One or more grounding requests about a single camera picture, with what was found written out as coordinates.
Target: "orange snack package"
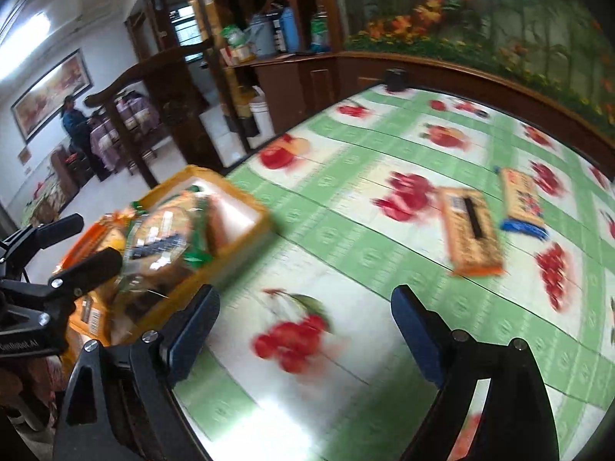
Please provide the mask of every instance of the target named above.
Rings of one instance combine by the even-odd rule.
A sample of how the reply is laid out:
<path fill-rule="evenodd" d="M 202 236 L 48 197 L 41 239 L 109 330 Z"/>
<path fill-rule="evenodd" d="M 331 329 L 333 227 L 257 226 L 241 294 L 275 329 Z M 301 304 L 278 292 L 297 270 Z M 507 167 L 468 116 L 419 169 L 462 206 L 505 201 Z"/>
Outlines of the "orange snack package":
<path fill-rule="evenodd" d="M 453 274 L 503 274 L 502 252 L 482 192 L 441 187 L 438 195 Z"/>

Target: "window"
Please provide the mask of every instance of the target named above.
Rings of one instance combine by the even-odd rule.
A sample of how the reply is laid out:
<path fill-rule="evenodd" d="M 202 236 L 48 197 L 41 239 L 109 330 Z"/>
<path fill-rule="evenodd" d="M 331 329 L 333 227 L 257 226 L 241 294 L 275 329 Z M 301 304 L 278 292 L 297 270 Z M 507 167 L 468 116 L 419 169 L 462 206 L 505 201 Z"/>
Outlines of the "window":
<path fill-rule="evenodd" d="M 173 10 L 170 13 L 170 17 L 180 45 L 194 45 L 203 41 L 201 39 L 201 31 L 199 31 L 199 24 L 194 16 L 194 10 L 190 5 Z M 202 58 L 203 54 L 197 53 L 188 55 L 185 57 L 185 60 L 189 63 Z"/>

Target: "picture frame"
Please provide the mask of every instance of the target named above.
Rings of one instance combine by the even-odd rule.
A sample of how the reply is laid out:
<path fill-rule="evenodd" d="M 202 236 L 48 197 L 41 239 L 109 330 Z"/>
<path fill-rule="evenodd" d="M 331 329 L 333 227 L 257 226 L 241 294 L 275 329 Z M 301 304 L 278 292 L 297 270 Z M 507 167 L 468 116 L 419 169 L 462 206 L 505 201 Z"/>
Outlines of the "picture frame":
<path fill-rule="evenodd" d="M 67 95 L 78 97 L 92 87 L 81 49 L 64 57 L 11 106 L 13 118 L 27 143 L 56 116 Z"/>

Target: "metal bolt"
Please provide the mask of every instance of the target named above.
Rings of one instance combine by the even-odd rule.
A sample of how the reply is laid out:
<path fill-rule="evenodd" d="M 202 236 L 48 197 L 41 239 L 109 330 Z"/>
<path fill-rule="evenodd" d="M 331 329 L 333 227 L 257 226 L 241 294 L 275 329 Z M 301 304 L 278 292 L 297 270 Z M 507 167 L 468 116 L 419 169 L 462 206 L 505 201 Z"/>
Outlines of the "metal bolt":
<path fill-rule="evenodd" d="M 453 331 L 453 339 L 459 342 L 468 341 L 470 339 L 470 335 L 463 329 L 455 329 Z"/>
<path fill-rule="evenodd" d="M 512 346 L 515 347 L 517 350 L 525 350 L 526 348 L 528 348 L 528 342 L 521 338 L 515 338 L 512 341 Z"/>
<path fill-rule="evenodd" d="M 98 341 L 96 340 L 89 340 L 85 342 L 85 345 L 83 345 L 83 349 L 86 352 L 92 352 L 93 350 L 96 350 L 96 347 L 98 346 Z"/>
<path fill-rule="evenodd" d="M 43 312 L 39 315 L 39 326 L 47 326 L 50 320 L 51 317 L 49 314 L 47 312 Z"/>
<path fill-rule="evenodd" d="M 149 331 L 143 333 L 141 339 L 146 343 L 152 343 L 152 341 L 156 341 L 158 339 L 158 333 L 150 329 Z"/>

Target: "person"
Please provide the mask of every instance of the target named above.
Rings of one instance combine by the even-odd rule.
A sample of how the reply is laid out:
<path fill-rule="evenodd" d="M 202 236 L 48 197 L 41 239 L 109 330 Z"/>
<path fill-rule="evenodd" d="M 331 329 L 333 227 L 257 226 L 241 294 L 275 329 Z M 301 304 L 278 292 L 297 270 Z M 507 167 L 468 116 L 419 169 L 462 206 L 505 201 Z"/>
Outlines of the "person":
<path fill-rule="evenodd" d="M 84 113 L 75 109 L 75 98 L 72 95 L 64 99 L 64 104 L 60 109 L 60 118 L 62 119 L 62 126 L 71 138 L 72 145 L 85 154 L 98 179 L 102 182 L 109 178 L 111 172 L 105 168 L 102 160 L 91 151 L 90 124 Z"/>

